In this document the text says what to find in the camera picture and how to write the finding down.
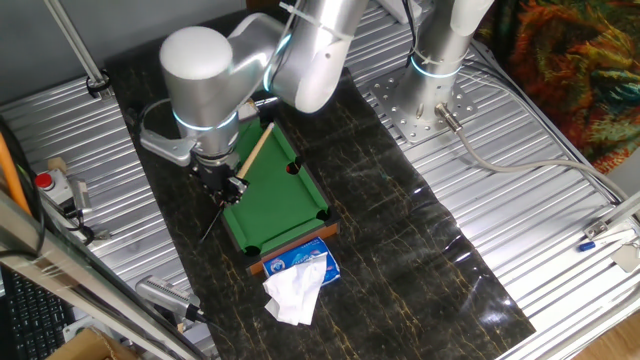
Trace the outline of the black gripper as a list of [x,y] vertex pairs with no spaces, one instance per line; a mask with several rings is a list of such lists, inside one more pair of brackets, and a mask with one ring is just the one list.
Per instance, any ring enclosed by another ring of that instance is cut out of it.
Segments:
[[212,199],[217,206],[224,206],[227,200],[240,200],[249,187],[245,179],[234,176],[240,162],[237,153],[218,158],[207,158],[194,154],[195,173],[204,185],[215,190]]

